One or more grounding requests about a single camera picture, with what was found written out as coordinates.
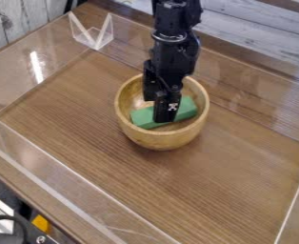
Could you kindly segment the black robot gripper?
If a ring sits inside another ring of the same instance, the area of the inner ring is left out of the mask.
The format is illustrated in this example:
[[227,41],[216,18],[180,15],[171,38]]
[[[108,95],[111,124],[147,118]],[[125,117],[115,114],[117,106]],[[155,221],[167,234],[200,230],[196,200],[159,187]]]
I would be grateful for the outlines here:
[[200,55],[200,37],[190,30],[166,35],[151,34],[154,47],[144,63],[144,100],[154,102],[154,121],[174,122],[180,106],[183,78],[195,71]]

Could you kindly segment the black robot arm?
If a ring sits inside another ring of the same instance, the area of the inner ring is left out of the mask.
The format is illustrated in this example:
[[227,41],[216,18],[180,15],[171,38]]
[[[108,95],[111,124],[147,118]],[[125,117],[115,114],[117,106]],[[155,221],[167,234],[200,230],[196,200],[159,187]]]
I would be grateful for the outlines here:
[[194,27],[202,23],[200,0],[151,0],[154,30],[150,59],[144,62],[144,100],[154,102],[152,120],[174,122],[180,107],[183,79],[196,68],[200,37]]

